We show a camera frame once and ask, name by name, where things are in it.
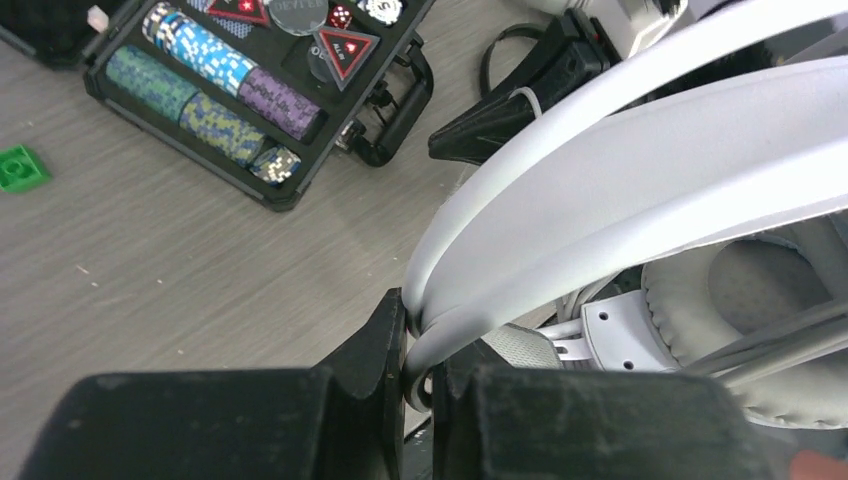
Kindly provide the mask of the small white headphones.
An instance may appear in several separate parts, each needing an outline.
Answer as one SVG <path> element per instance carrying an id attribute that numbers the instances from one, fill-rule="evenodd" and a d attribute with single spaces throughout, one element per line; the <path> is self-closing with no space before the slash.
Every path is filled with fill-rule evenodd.
<path id="1" fill-rule="evenodd" d="M 402 288 L 404 394 L 563 300 L 563 363 L 692 373 L 753 422 L 847 425 L 847 59 L 643 96 L 843 1 L 743 1 L 614 66 L 501 147 L 441 207 Z"/>

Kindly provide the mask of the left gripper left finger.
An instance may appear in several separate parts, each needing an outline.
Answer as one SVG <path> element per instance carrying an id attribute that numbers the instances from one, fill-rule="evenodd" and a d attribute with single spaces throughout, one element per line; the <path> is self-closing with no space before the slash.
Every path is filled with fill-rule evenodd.
<path id="1" fill-rule="evenodd" d="M 78 381 L 24 479 L 397 479 L 405 311 L 387 291 L 317 365 L 119 372 Z"/>

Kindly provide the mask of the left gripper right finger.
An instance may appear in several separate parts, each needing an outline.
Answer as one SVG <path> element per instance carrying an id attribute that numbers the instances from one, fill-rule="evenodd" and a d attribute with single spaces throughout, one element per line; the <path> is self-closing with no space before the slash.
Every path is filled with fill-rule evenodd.
<path id="1" fill-rule="evenodd" d="M 770 479 L 727 391 L 676 374 L 516 368 L 483 341 L 433 371 L 438 479 Z"/>

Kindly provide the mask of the black on-ear headphones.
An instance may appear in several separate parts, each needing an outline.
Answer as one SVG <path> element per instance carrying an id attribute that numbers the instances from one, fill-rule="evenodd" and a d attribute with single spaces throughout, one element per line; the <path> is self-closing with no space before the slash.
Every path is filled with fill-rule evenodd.
<path id="1" fill-rule="evenodd" d="M 478 72 L 480 97 L 500 86 L 541 37 L 543 27 L 519 23 L 507 27 L 484 49 Z"/>

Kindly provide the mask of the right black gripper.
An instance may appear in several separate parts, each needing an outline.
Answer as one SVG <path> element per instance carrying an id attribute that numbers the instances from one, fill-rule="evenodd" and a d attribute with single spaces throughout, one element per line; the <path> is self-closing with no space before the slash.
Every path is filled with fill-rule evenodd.
<path id="1" fill-rule="evenodd" d="M 547 26 L 523 23 L 503 30 L 502 41 L 525 37 L 535 42 L 500 83 L 490 78 L 491 43 L 481 59 L 481 99 L 433 133 L 429 156 L 481 165 L 542 113 L 613 65 L 613 47 L 595 17 L 568 8 Z"/>

